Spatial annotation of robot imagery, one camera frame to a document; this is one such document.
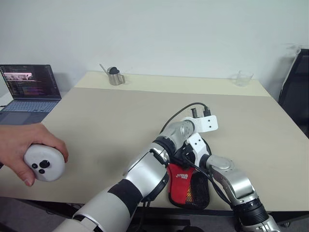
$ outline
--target white controller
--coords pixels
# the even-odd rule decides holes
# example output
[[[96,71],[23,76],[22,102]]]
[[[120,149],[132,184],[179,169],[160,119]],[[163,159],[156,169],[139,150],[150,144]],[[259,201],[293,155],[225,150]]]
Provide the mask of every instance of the white controller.
[[[64,158],[61,152],[50,146],[31,145],[24,155],[24,162],[33,170],[38,180],[54,181],[64,172]]]

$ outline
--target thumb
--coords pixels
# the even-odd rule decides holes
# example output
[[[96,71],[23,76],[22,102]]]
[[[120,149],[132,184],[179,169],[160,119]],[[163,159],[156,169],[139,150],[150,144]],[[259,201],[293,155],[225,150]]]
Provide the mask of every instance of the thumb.
[[[33,171],[24,163],[23,160],[16,160],[10,165],[10,168],[18,175],[18,177],[27,185],[32,186],[35,181]]]

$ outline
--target beige table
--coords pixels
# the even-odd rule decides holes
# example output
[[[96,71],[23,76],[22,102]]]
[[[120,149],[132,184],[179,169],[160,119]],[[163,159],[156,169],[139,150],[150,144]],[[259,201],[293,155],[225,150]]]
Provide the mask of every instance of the beige table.
[[[43,122],[67,143],[62,178],[29,188],[4,167],[0,196],[85,203],[122,178],[170,116],[197,101],[219,123],[202,137],[213,154],[231,158],[248,175],[266,210],[309,210],[309,141],[258,81],[237,87],[230,80],[126,77],[126,85],[114,87],[104,74],[88,72]],[[208,209],[229,209],[212,187],[210,195]],[[167,188],[151,206],[174,207]]]

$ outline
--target glass cup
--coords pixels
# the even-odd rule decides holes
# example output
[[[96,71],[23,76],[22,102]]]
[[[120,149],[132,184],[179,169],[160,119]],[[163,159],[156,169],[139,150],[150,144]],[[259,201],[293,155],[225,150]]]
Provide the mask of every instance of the glass cup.
[[[249,84],[250,80],[253,77],[253,73],[252,72],[247,72],[247,71],[243,71],[240,70],[238,72],[235,84],[237,86],[241,86],[241,87],[245,87]]]

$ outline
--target laptop screen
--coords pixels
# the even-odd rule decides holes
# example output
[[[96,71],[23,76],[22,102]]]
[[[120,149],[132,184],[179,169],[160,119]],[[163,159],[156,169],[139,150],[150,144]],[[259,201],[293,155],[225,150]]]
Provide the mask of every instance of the laptop screen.
[[[0,65],[14,99],[61,99],[50,65]]]

